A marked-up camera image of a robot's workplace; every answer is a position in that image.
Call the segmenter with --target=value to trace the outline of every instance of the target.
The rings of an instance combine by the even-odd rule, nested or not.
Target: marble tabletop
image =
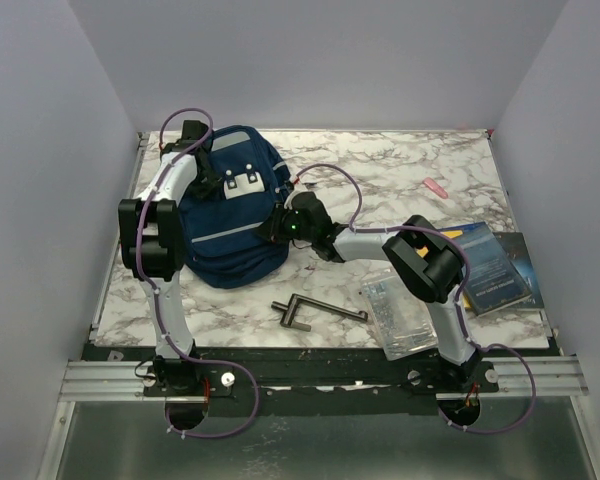
[[[513,230],[513,221],[484,132],[335,132],[262,131],[292,172],[316,162],[337,163],[353,175],[364,204],[359,226],[395,225],[412,214],[437,227],[484,220],[494,231]],[[177,138],[177,132],[165,136]],[[136,193],[158,169],[157,137],[152,133]],[[435,179],[449,194],[443,200],[422,183]],[[316,183],[316,194],[334,221],[345,222],[356,206],[347,180],[330,169],[303,176]],[[293,293],[352,310],[368,310],[362,282],[387,268],[386,262],[360,260],[326,263],[310,249],[291,248],[287,262],[264,279],[234,290],[214,289],[186,267],[181,273],[184,311],[199,346],[244,347],[377,347],[373,323],[360,324],[329,313],[301,308],[297,320],[311,332],[282,328],[272,301],[287,303]],[[470,314],[469,326],[479,343],[546,348],[538,312],[502,310],[480,318]],[[122,265],[118,252],[100,317],[96,344],[155,346],[149,305],[140,284]]]

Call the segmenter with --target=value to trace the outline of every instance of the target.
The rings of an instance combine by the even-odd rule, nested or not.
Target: backpack
[[[222,178],[201,200],[183,196],[178,206],[185,263],[216,288],[237,288],[280,267],[288,244],[263,240],[254,229],[288,196],[290,173],[275,148],[255,128],[232,126],[213,133],[208,160]]]

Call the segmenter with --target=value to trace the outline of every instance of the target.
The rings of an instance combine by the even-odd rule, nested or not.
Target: gray wall
[[[570,0],[494,136],[550,320],[600,420],[600,0]]]
[[[494,127],[565,0],[70,0],[138,129]]]
[[[0,0],[0,479],[33,478],[137,136],[65,0]]]

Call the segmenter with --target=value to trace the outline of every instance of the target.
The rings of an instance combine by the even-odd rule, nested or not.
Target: pink object
[[[433,178],[427,177],[422,181],[422,183],[424,183],[429,190],[438,195],[440,198],[449,198],[449,194],[444,188],[438,185],[438,182],[436,182]]]

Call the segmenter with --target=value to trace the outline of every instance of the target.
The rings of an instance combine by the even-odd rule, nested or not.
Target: gray stripe
[[[191,243],[204,242],[205,240],[211,240],[212,238],[220,238],[220,237],[224,237],[225,235],[231,235],[232,233],[244,232],[245,230],[251,230],[252,228],[259,227],[263,223],[264,222],[252,223],[251,225],[245,225],[244,227],[238,227],[238,228],[234,228],[232,230],[226,230],[224,232],[214,233],[212,235],[206,235],[204,237],[192,238]]]
[[[251,140],[249,135],[246,132],[233,132],[229,135],[224,135],[220,138],[213,139],[213,148],[211,151],[217,152],[218,150],[222,150],[223,148],[230,147],[231,145],[235,145],[237,143],[248,142]]]

